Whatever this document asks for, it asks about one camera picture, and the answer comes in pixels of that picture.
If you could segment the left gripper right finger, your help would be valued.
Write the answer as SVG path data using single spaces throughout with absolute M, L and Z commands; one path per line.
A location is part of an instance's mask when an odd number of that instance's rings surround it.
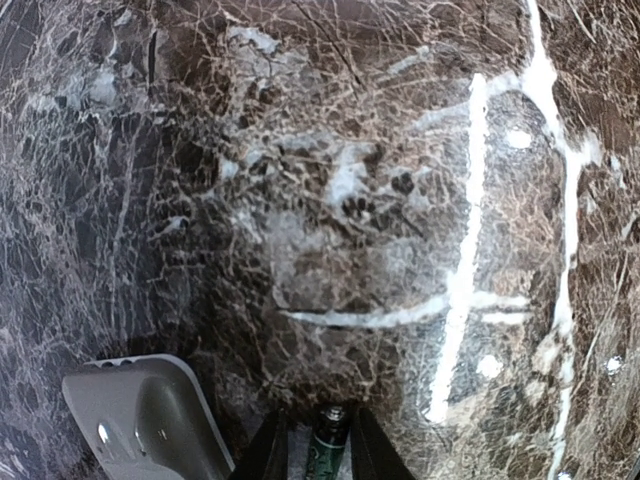
M 415 479 L 368 408 L 359 407 L 355 411 L 350 440 L 355 480 Z

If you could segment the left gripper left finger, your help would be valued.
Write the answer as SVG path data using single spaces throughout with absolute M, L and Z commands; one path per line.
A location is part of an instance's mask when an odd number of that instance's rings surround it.
M 288 479 L 287 417 L 282 410 L 272 411 L 264 418 L 229 479 Z

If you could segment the green AAA battery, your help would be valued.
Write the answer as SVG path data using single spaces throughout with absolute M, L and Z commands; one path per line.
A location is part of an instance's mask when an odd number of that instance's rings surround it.
M 322 407 L 309 441 L 304 478 L 334 480 L 338 476 L 350 430 L 350 416 L 342 405 Z

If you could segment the white universal remote control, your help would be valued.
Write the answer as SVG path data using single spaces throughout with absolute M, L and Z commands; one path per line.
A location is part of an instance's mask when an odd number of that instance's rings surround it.
M 62 393 L 110 479 L 226 479 L 235 468 L 194 371 L 174 355 L 87 362 Z

